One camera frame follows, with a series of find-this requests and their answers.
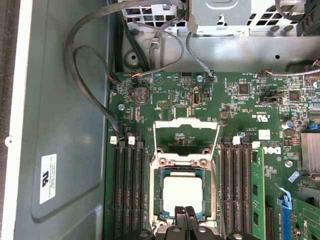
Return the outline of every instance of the ram slot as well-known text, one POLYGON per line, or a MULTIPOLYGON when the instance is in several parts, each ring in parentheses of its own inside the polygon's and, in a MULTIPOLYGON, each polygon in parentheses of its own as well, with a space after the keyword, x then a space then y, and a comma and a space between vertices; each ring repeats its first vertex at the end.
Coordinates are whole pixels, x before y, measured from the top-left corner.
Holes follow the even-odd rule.
POLYGON ((226 161, 226 219, 227 219, 227 233, 234 231, 234 155, 235 151, 232 148, 227 149, 226 161))
POLYGON ((251 150, 244 148, 242 150, 244 165, 243 165, 243 176, 244 176, 244 201, 243 201, 243 212, 244 212, 244 231, 248 234, 252 232, 251 223, 251 150))
POLYGON ((149 222, 149 194, 148 194, 148 186, 147 186, 147 173, 149 164, 146 162, 146 150, 144 142, 138 142, 137 148, 139 149, 140 159, 141 159, 141 227, 147 228, 149 222))
POLYGON ((243 154, 242 149, 236 149, 236 161, 235 161, 235 230, 243 231, 244 229, 244 209, 243 209, 243 154))
POLYGON ((129 145, 126 149, 124 163, 124 211, 123 211, 123 230, 124 234, 132 230, 131 228, 131 209, 132 209, 132 163, 134 161, 134 147, 129 145))
POLYGON ((123 234, 123 188, 124 188, 124 163, 126 148, 125 142, 120 141, 115 148, 114 156, 114 236, 120 237, 123 234))
POLYGON ((138 229, 140 226, 140 209, 141 209, 141 151, 135 148, 135 161, 132 163, 132 174, 133 174, 133 191, 132 191, 132 229, 138 229))
MULTIPOLYGON (((220 155, 219 155, 219 198, 221 202, 221 206, 219 206, 220 209, 223 210, 224 213, 224 222, 226 223, 227 218, 225 216, 226 214, 226 208, 225 208, 225 159, 226 159, 226 152, 225 146, 223 143, 220 144, 220 155)), ((220 233, 222 233, 222 225, 220 224, 220 233)))

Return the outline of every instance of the motherboard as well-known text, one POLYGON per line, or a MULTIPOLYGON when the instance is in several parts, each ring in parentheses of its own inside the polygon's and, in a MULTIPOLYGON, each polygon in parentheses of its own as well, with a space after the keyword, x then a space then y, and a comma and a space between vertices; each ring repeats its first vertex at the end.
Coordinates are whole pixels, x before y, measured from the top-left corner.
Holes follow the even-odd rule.
POLYGON ((115 77, 108 109, 125 138, 108 128, 105 239, 156 233, 175 206, 218 233, 320 239, 320 75, 115 77))

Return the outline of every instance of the screw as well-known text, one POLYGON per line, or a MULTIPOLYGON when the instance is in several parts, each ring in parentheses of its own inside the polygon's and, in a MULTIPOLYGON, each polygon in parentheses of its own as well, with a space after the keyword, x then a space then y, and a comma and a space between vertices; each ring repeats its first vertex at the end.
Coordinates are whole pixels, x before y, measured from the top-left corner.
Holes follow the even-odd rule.
POLYGON ((244 239, 244 238, 242 237, 242 235, 240 235, 239 233, 233 234, 233 237, 234 237, 236 240, 242 240, 242 239, 244 239))
POLYGON ((205 227, 203 227, 203 226, 200 226, 200 227, 198 227, 198 231, 200 233, 205 233, 207 231, 207 229, 205 227))
POLYGON ((119 104, 119 105, 118 105, 118 109, 119 109, 120 111, 123 111, 123 110, 126 109, 126 106, 125 106, 124 104, 119 104))
POLYGON ((292 161, 290 161, 290 160, 287 160, 287 161, 285 161, 284 165, 285 165, 287 168, 291 168, 291 167, 294 165, 294 163, 293 163, 292 161))
POLYGON ((145 237, 148 237, 148 236, 149 236, 149 234, 146 233, 145 231, 142 231, 142 232, 140 233, 140 235, 139 235, 139 237, 142 237, 142 238, 145 238, 145 237))
POLYGON ((204 80, 204 77, 201 75, 196 76, 196 80, 201 83, 204 80))

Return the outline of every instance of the capacitor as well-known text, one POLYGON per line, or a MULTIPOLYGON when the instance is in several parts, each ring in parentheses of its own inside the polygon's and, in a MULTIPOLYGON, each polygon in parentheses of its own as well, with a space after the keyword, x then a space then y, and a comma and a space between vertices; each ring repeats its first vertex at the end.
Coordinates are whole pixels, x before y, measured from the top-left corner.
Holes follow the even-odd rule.
POLYGON ((196 76, 196 80, 201 83, 204 80, 204 77, 202 75, 196 76))
POLYGON ((145 105, 150 100, 149 88, 146 86, 138 86, 131 92, 131 97, 137 105, 145 105))
POLYGON ((291 168, 291 167, 294 165, 294 163, 293 163, 292 161, 290 161, 290 160, 287 160, 287 161, 285 161, 284 165, 285 165, 287 168, 291 168))
POLYGON ((125 106, 124 104, 119 104, 119 105, 118 105, 118 109, 119 109, 120 111, 123 111, 123 110, 126 109, 126 106, 125 106))
POLYGON ((238 131, 236 135, 240 138, 244 138, 246 136, 246 133, 244 131, 238 131))
POLYGON ((294 123, 290 120, 284 121, 281 125, 283 129, 292 129, 294 127, 294 123))

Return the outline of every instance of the sticker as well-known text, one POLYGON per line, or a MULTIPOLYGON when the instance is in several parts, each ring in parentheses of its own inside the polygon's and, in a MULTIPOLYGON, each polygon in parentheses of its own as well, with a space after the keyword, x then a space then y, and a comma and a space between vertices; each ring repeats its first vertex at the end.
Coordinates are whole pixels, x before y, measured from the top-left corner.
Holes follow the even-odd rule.
POLYGON ((270 140, 270 130, 259 130, 259 140, 270 140))
POLYGON ((41 158, 40 204, 56 195, 57 154, 41 158))
POLYGON ((259 141, 253 141, 252 142, 252 149, 258 149, 260 147, 259 141))
POLYGON ((294 173, 292 173, 292 175, 288 178, 290 183, 293 183, 298 177, 300 176, 300 173, 298 173, 297 171, 295 171, 294 173))

